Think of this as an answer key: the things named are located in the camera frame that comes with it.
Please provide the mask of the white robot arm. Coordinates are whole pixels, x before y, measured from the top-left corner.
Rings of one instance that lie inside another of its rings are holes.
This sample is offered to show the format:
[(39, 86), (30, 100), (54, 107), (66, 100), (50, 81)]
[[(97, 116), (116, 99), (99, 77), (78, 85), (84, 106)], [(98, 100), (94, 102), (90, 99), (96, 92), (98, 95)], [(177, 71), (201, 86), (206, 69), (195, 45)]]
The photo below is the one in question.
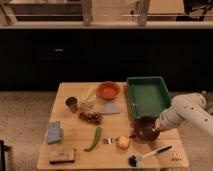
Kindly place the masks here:
[(172, 98), (171, 106), (160, 113), (155, 126), (164, 132), (189, 121), (213, 137), (213, 116), (206, 112), (206, 105), (206, 99), (200, 93), (177, 95)]

